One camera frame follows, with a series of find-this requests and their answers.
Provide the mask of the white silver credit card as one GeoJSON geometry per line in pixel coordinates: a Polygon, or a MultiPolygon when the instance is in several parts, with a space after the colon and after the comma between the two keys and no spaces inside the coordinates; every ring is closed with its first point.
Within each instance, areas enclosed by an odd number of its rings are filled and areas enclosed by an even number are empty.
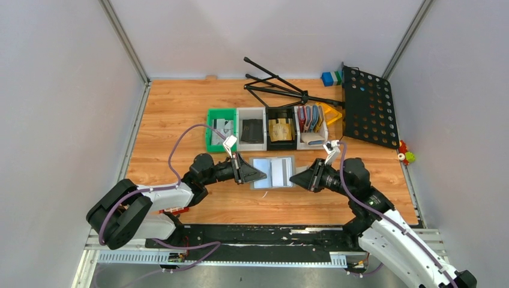
{"type": "Polygon", "coordinates": [[[291,187],[289,178],[293,173],[291,157],[273,158],[271,164],[271,184],[275,188],[291,187]]]}

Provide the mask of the grey card holder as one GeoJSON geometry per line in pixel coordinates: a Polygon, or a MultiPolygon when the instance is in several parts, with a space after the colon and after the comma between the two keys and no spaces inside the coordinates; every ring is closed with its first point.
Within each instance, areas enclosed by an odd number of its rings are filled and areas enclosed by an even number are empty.
{"type": "Polygon", "coordinates": [[[252,182],[253,190],[292,188],[295,185],[290,181],[296,171],[294,156],[252,157],[250,164],[267,176],[252,182]]]}

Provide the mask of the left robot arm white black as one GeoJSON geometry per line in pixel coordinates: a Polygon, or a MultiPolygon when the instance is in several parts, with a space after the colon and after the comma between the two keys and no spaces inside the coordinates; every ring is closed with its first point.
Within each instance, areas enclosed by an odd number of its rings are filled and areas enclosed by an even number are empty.
{"type": "Polygon", "coordinates": [[[267,174],[234,153],[215,163],[206,153],[197,155],[179,184],[136,185],[123,179],[111,188],[87,213],[85,219],[99,236],[100,244],[111,250],[132,239],[159,239],[168,247],[184,240],[181,223],[168,209],[189,208],[207,195],[207,185],[232,180],[246,184],[266,179],[267,174]]]}

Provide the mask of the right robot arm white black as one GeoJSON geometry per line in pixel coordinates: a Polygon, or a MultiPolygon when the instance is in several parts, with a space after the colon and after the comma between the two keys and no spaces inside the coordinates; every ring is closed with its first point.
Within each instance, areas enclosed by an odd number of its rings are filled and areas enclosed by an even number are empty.
{"type": "Polygon", "coordinates": [[[354,218],[343,226],[345,247],[375,256],[408,287],[477,286],[470,271],[458,271],[412,230],[371,184],[370,173],[360,158],[346,159],[340,170],[318,158],[290,180],[314,193],[327,189],[348,197],[354,218]]]}

